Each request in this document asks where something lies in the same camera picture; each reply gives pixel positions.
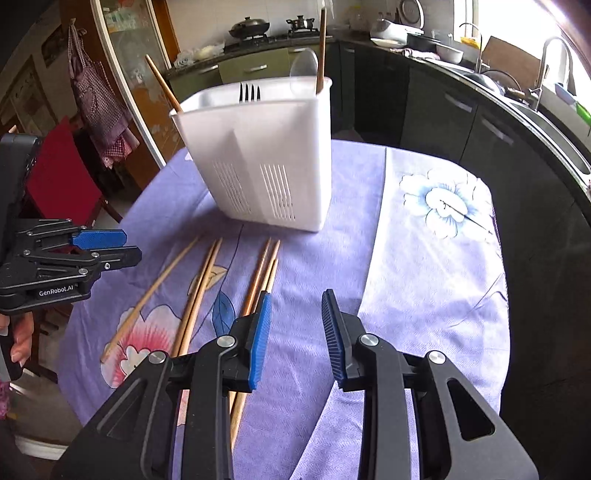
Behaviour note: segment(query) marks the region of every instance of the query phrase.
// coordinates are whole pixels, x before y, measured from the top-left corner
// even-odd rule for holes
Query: pink flower print
[[[131,310],[121,314],[118,327]],[[150,352],[163,350],[170,353],[179,325],[180,319],[168,305],[156,307],[145,320],[140,315],[133,330],[121,339],[109,359],[100,366],[107,385],[111,388],[120,386]]]

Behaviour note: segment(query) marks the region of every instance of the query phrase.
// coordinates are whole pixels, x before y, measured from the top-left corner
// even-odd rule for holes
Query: white flower print
[[[464,172],[456,179],[448,171],[430,170],[427,176],[403,176],[400,188],[404,207],[411,215],[425,217],[437,238],[462,233],[479,242],[494,240],[491,193],[474,175]]]

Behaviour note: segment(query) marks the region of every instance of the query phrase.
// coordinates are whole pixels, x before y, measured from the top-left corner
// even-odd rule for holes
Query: table
[[[121,223],[144,259],[103,273],[65,332],[59,385],[82,423],[149,351],[170,349],[190,284],[218,236],[219,281],[206,293],[191,351],[215,337],[217,295],[239,312],[264,242],[282,241],[267,357],[242,419],[236,479],[357,478],[363,397],[334,386],[320,315],[327,288],[341,310],[398,350],[443,351],[499,409],[509,326],[488,188],[458,165],[422,154],[343,141],[333,141],[332,151],[332,203],[317,234],[226,218],[186,150],[175,155]],[[204,239],[101,366],[118,324],[198,232]],[[416,470],[416,439],[411,445]]]

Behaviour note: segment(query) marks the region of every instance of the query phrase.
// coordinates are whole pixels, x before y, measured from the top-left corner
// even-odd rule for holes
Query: cutting board
[[[482,61],[491,69],[510,73],[521,89],[534,88],[540,70],[540,59],[500,38],[491,37],[482,52]]]

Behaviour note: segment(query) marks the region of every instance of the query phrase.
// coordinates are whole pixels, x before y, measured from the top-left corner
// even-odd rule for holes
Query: faucet
[[[531,101],[531,108],[534,111],[538,111],[540,107],[540,100],[542,96],[542,82],[544,81],[544,76],[546,72],[546,54],[548,52],[548,46],[554,41],[560,40],[564,49],[566,50],[566,54],[569,57],[569,69],[567,74],[564,78],[564,87],[568,90],[571,95],[576,95],[577,90],[574,87],[574,76],[573,76],[573,55],[570,52],[569,44],[566,43],[566,40],[561,37],[550,37],[544,43],[544,50],[542,51],[542,60],[540,61],[540,71],[538,72],[538,78],[535,81],[534,88],[529,89],[528,99]]]
[[[476,66],[474,67],[474,73],[480,73],[480,71],[482,70],[482,33],[478,25],[475,25],[470,22],[464,22],[462,25],[460,25],[460,27],[463,27],[464,25],[473,26],[475,29],[478,30],[478,33],[480,34],[480,52],[478,53],[478,60],[476,61]]]

